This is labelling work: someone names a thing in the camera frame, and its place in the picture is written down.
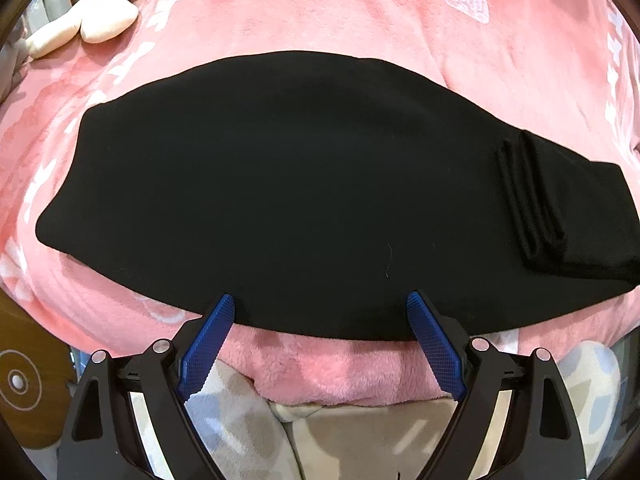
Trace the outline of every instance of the black garment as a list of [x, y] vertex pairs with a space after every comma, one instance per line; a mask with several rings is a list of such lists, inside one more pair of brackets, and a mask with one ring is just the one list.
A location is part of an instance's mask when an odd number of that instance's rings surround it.
[[523, 132], [498, 162], [518, 242], [535, 269], [640, 283], [640, 223], [620, 167]]
[[388, 62], [223, 59], [89, 109], [36, 234], [165, 303], [228, 292], [239, 323], [313, 336], [411, 339], [416, 288], [475, 334], [631, 290], [524, 263], [496, 160], [519, 135]]

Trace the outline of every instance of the blue gripper pad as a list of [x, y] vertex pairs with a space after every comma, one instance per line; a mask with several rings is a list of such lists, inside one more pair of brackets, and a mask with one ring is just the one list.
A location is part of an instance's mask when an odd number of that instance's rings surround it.
[[451, 394], [454, 400], [466, 394], [462, 378], [462, 362], [438, 321], [428, 309], [418, 292], [412, 292], [406, 300], [406, 313], [415, 338], [436, 376], [438, 386]]
[[183, 400], [199, 392], [211, 371], [222, 343], [236, 316], [234, 298], [225, 294], [206, 320], [180, 363], [180, 382], [176, 388]]

